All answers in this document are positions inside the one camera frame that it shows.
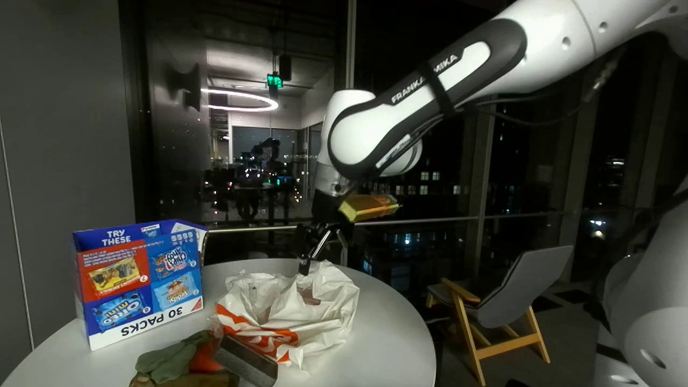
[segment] chair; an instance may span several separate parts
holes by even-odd
[[[573,252],[573,245],[562,245],[520,254],[503,282],[484,298],[459,282],[442,280],[451,294],[457,319],[469,345],[469,363],[483,384],[486,384],[483,360],[488,357],[533,348],[550,363],[531,304],[562,278]],[[486,328],[500,328],[505,339],[491,341]]]

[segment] round table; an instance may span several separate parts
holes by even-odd
[[[100,350],[89,348],[84,323],[75,319],[32,350],[4,380],[4,387],[128,387],[143,353],[218,325],[213,305],[225,294],[226,278],[241,272],[294,276],[297,265],[293,258],[261,258],[204,266],[204,312]],[[281,365],[276,387],[433,387],[437,379],[435,345],[417,309],[388,284],[361,271],[341,269],[361,288],[349,341],[327,350],[312,367]]]

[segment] building lights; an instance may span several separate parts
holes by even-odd
[[[253,94],[253,92],[241,92],[241,90],[225,90],[225,89],[203,89],[207,94],[226,94],[232,98],[243,98],[253,100],[258,106],[208,106],[208,109],[226,109],[226,111],[274,111],[281,107],[276,98],[262,96],[262,94]]]

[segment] plastic bag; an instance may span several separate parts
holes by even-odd
[[[229,280],[215,312],[234,336],[278,363],[303,365],[308,355],[341,345],[350,336],[359,286],[332,263],[311,276],[247,272]]]

